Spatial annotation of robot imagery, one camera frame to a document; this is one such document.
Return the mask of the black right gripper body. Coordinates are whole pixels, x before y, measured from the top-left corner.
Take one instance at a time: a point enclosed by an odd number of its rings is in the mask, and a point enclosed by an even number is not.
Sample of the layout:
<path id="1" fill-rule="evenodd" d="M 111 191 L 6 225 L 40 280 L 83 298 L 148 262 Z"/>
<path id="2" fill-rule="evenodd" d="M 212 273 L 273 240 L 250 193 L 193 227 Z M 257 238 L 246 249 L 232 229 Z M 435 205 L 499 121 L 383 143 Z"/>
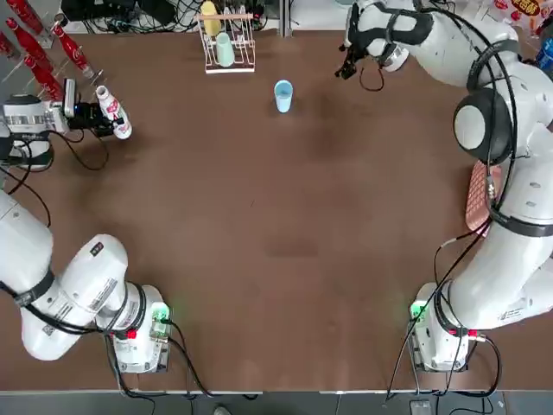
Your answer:
<path id="1" fill-rule="evenodd" d="M 383 65 L 383 39 L 381 37 L 345 38 L 343 41 L 343 51 L 346 54 L 348 51 L 357 51 L 360 57 L 359 61 L 365 58 L 371 58 L 377 62 L 379 66 Z"/>

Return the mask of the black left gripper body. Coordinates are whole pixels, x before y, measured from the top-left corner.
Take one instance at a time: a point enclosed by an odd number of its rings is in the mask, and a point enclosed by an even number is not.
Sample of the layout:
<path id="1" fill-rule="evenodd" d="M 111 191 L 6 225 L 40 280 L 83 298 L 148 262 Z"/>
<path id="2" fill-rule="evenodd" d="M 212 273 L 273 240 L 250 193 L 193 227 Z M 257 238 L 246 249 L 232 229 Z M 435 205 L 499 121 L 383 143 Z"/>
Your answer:
<path id="1" fill-rule="evenodd" d="M 70 130 L 90 130 L 93 121 L 93 105 L 79 102 L 73 108 L 73 116 L 67 118 Z"/>

